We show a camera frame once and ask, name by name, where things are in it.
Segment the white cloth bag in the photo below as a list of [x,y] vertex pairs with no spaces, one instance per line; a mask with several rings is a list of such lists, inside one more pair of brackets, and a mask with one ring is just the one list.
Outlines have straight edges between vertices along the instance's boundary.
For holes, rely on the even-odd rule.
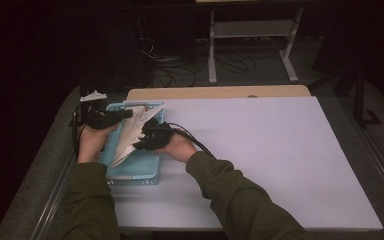
[[133,116],[123,121],[118,145],[111,167],[120,165],[135,150],[134,144],[142,136],[142,127],[144,125],[143,116],[145,114],[144,106],[128,107]]

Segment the white board sheet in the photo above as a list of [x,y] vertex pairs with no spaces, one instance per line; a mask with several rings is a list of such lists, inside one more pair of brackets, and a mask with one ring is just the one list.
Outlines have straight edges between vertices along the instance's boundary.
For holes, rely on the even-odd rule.
[[[165,119],[227,159],[309,230],[383,225],[314,97],[171,99]],[[216,230],[220,223],[183,164],[163,157],[151,186],[113,190],[120,227]]]

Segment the person's left hand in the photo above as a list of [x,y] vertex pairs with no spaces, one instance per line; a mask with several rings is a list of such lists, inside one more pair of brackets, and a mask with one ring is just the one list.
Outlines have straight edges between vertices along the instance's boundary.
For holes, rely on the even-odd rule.
[[85,125],[80,134],[77,162],[94,163],[99,159],[100,152],[108,141],[110,133],[114,132],[118,125],[105,129],[93,129]]

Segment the wooden table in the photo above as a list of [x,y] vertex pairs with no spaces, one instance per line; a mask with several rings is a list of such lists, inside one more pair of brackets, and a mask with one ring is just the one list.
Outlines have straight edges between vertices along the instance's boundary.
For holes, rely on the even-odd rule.
[[182,87],[146,88],[130,90],[127,99],[167,100],[167,99],[220,99],[253,97],[307,97],[311,93],[304,85],[267,86],[221,86],[221,87]]

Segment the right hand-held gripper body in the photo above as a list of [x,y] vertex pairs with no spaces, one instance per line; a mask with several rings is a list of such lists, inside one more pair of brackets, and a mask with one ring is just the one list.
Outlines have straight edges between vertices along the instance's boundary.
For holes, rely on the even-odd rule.
[[142,131],[139,141],[144,142],[144,150],[154,151],[164,148],[173,136],[173,129],[168,123],[162,120],[164,104],[160,104],[145,112],[143,116],[144,124],[151,118],[158,121],[158,126],[146,132]]

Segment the person's right hand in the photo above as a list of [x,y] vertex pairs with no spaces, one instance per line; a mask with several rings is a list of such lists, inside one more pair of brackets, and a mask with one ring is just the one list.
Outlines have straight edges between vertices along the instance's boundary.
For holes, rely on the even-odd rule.
[[179,134],[174,134],[164,148],[155,150],[155,153],[168,154],[174,160],[183,163],[187,163],[196,152],[194,144]]

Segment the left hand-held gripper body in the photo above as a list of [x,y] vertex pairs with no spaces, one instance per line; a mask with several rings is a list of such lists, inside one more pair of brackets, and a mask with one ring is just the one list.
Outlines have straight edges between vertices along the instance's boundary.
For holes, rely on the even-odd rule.
[[102,109],[107,95],[94,91],[80,98],[82,121],[93,129],[106,129],[120,122],[115,112]]

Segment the light blue plastic basket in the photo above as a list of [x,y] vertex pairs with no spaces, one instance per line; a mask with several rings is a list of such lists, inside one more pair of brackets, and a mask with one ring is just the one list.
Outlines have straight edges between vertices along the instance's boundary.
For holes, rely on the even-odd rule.
[[[121,109],[128,110],[128,107],[144,106],[145,112],[156,107],[160,103],[112,103],[107,106],[109,111],[117,111]],[[160,156],[155,155],[147,150],[135,150],[120,165],[111,167],[123,121],[121,121],[116,131],[109,135],[108,143],[101,153],[99,163],[107,166],[107,180],[109,185],[152,185],[158,183]]]

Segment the white metal stand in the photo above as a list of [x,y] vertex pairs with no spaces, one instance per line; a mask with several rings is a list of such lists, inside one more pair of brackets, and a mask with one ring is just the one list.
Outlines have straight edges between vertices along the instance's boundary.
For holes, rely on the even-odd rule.
[[285,20],[258,20],[258,21],[227,21],[217,22],[215,12],[210,14],[209,26],[209,57],[208,77],[210,84],[217,83],[215,40],[226,38],[248,38],[248,37],[286,37],[286,46],[279,50],[279,56],[291,83],[298,82],[289,55],[300,25],[304,8],[296,10],[292,19]]

